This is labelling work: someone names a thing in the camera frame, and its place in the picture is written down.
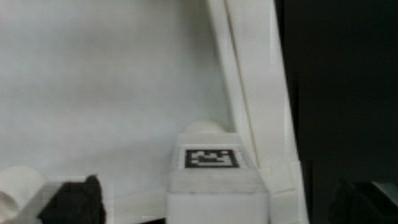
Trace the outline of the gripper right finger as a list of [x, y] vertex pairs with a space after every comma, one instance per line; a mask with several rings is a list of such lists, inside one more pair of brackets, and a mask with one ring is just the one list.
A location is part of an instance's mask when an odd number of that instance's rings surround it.
[[338, 180], [328, 223], [398, 224], [398, 183]]

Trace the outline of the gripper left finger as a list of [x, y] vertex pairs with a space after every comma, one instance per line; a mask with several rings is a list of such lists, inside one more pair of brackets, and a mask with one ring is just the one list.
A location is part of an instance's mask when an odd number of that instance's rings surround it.
[[104, 224], [102, 191], [95, 175], [65, 182], [38, 212], [42, 224]]

